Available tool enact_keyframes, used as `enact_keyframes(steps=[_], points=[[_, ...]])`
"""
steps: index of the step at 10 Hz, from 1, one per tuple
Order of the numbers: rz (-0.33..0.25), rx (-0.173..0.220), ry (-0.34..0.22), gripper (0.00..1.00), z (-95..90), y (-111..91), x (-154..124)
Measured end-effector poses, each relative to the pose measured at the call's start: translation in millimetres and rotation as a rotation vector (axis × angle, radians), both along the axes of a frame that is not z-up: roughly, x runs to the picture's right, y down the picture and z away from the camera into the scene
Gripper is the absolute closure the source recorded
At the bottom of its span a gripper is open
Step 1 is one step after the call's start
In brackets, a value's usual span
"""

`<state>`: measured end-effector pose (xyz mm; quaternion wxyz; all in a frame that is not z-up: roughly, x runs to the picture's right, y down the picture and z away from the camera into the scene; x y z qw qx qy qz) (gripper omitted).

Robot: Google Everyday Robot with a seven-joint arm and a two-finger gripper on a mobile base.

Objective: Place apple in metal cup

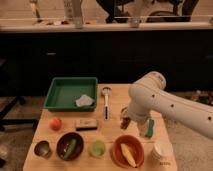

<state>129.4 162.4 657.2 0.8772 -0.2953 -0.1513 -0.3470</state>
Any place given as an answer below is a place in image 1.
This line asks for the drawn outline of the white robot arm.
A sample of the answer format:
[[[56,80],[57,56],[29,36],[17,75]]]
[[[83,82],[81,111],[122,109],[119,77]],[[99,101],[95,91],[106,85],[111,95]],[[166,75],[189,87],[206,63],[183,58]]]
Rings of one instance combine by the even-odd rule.
[[[156,71],[132,83],[128,89],[127,115],[143,123],[153,110],[213,140],[213,107],[172,95],[165,87],[165,77]]]

